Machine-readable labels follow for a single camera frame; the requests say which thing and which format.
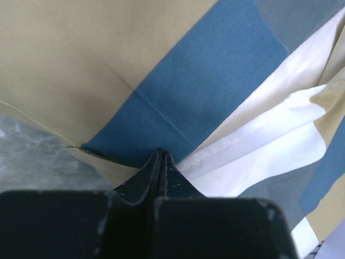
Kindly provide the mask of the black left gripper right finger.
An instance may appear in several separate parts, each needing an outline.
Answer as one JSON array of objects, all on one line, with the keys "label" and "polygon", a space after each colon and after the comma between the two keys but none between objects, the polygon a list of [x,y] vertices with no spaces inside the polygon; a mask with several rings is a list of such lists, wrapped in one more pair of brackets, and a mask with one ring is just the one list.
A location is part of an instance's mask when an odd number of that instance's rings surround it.
[{"label": "black left gripper right finger", "polygon": [[272,201],[202,195],[162,152],[154,202],[154,258],[297,258]]}]

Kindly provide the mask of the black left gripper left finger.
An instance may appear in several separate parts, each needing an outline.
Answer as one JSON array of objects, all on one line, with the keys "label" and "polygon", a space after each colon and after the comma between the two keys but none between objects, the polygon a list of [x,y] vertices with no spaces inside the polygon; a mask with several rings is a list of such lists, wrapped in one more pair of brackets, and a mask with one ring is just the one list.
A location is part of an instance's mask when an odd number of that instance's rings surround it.
[{"label": "black left gripper left finger", "polygon": [[1,258],[146,258],[162,152],[109,191],[1,194]]}]

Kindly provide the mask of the blue beige white pillowcase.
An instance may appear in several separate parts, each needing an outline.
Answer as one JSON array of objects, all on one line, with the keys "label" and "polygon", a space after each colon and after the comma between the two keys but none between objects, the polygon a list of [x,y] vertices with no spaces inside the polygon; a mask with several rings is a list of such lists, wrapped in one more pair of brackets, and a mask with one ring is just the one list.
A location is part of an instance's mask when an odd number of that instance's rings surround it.
[{"label": "blue beige white pillowcase", "polygon": [[344,220],[344,1],[1,1],[1,113],[114,187],[158,148],[209,197]]}]

